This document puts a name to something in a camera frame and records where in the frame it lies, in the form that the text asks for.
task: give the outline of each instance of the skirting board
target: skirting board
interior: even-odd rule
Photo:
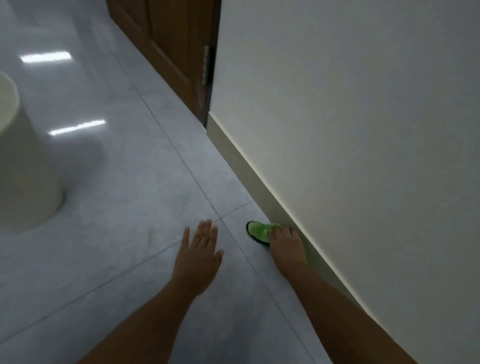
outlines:
[[[307,239],[301,229],[299,229],[294,219],[282,207],[281,203],[268,189],[264,181],[262,181],[252,166],[244,158],[242,153],[227,136],[222,127],[215,120],[215,117],[212,115],[212,113],[208,114],[207,135],[222,157],[237,175],[238,179],[243,183],[247,191],[257,203],[258,207],[268,217],[268,219],[270,221],[278,222],[284,226],[290,226],[299,231],[305,245],[305,251],[307,253],[309,264],[313,269],[315,269],[317,274],[319,274],[332,286],[340,290],[357,306],[361,307],[361,305],[338,278],[335,272],[325,262],[314,245],[309,241],[309,239]]]

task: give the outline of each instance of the green cloth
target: green cloth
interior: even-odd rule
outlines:
[[[271,224],[262,224],[258,221],[250,221],[247,224],[248,235],[255,241],[262,244],[269,244],[268,242],[268,232],[276,227],[282,227],[280,224],[271,223]]]

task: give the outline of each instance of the forearm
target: forearm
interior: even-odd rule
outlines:
[[[374,320],[308,265],[298,265],[286,278],[334,364],[415,363]]]
[[[167,363],[180,324],[193,299],[180,284],[169,282],[79,364]]]

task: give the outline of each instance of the person's left hand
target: person's left hand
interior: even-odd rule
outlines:
[[[202,294],[212,283],[222,263],[223,250],[215,253],[217,235],[218,227],[212,227],[211,220],[200,221],[190,246],[190,228],[183,233],[172,282],[190,290],[194,297]]]

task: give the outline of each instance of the white wall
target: white wall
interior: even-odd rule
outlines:
[[[223,0],[211,112],[420,363],[478,363],[477,1]]]

